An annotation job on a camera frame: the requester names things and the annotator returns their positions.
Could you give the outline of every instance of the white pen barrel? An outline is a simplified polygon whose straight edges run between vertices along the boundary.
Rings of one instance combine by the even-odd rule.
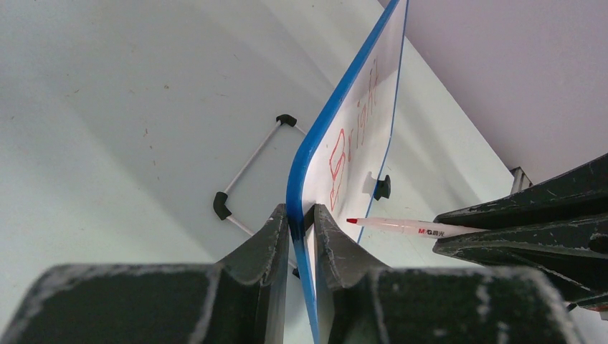
[[[360,224],[362,226],[382,228],[390,231],[397,231],[403,234],[419,235],[421,237],[433,239],[448,238],[457,235],[485,231],[484,229],[403,219],[367,218],[359,219],[357,224]]]

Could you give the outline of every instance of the black plastic corner connector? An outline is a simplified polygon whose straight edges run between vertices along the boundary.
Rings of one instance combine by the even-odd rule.
[[[293,127],[298,122],[298,120],[296,120],[292,115],[288,115],[286,113],[277,116],[277,122],[279,121],[281,122],[281,125],[286,124],[290,127]]]
[[[382,197],[388,199],[391,196],[391,177],[387,174],[383,181],[378,180],[376,184],[376,190],[374,191],[374,198],[376,201],[380,201]]]
[[[224,221],[228,216],[232,215],[232,212],[226,207],[226,201],[228,200],[228,194],[218,192],[215,194],[213,199],[213,210],[220,220]]]

